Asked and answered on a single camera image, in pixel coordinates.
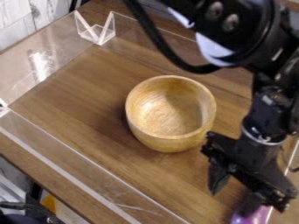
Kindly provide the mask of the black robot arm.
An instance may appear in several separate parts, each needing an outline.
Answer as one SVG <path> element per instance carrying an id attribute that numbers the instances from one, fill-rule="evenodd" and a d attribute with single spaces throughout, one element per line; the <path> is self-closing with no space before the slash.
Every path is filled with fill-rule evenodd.
<path id="1" fill-rule="evenodd" d="M 178 20 L 197 34 L 210 64 L 185 70 L 206 74 L 222 67 L 245 67 L 254 74 L 253 104 L 241 137 L 207 134 L 202 152 L 210 158 L 210 190 L 217 193 L 234 177 L 250 189 L 239 214 L 262 206 L 283 212 L 298 190 L 283 174 L 278 152 L 290 135 L 299 134 L 298 15 L 277 0 L 162 0 Z"/>

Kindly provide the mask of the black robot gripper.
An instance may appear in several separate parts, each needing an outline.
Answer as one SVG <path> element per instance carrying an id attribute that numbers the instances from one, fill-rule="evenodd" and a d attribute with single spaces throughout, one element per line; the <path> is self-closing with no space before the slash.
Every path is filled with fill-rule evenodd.
<path id="1" fill-rule="evenodd" d="M 267 206 L 281 213 L 298 195 L 298 189 L 278 164 L 281 143 L 263 144 L 246 134 L 239 139 L 210 131 L 201 152 L 210 160 L 209 188 L 217 195 L 234 177 L 251 192 L 238 210 L 241 217 L 254 217 Z"/>

